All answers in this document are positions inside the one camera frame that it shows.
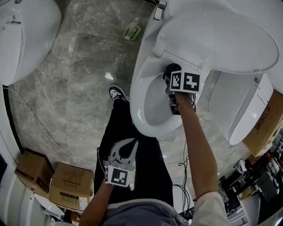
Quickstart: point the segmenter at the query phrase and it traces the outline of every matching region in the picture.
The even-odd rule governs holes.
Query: white sleeve
[[[210,192],[198,199],[191,226],[230,226],[224,203],[218,192]]]

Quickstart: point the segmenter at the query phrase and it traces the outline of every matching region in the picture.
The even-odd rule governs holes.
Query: toilet lid
[[[279,59],[273,38],[250,19],[214,11],[180,15],[160,30],[153,51],[169,52],[199,68],[249,74],[272,68]]]
[[[22,27],[18,23],[6,23],[0,28],[0,82],[11,84],[19,66],[22,50]]]

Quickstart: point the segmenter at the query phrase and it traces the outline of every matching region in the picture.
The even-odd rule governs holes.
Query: marble floor
[[[26,79],[10,88],[23,97],[60,147],[96,162],[96,148],[113,106],[108,86],[115,81],[129,93],[141,43],[142,34],[127,42],[122,37],[123,30],[136,17],[144,30],[154,5],[143,0],[60,0],[58,5],[63,19],[48,57]],[[208,77],[197,114],[221,176],[249,153],[243,144],[230,146],[210,120],[207,105],[217,76],[217,72],[212,72]],[[9,95],[24,147],[46,154],[54,166],[64,162],[95,170],[91,162],[72,157],[54,144],[23,101],[12,91]],[[178,163],[183,161],[183,128],[158,139],[173,183],[181,184],[184,169]],[[194,196],[189,172],[188,177],[187,185]]]

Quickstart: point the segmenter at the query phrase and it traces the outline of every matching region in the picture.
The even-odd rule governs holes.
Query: hand
[[[181,92],[175,92],[175,97],[176,97],[176,100],[177,100],[179,107],[193,109],[192,101],[191,101],[192,100],[192,94],[184,94],[184,93],[181,93]]]

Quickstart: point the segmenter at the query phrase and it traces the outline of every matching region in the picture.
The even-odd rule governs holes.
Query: toilet bowl
[[[182,124],[172,115],[162,75],[179,64],[200,75],[200,93],[211,70],[247,76],[268,71],[278,61],[276,42],[252,20],[224,1],[168,0],[160,20],[149,18],[130,89],[130,112],[139,132],[164,136]]]
[[[54,0],[0,0],[0,81],[33,72],[50,51],[61,22]]]

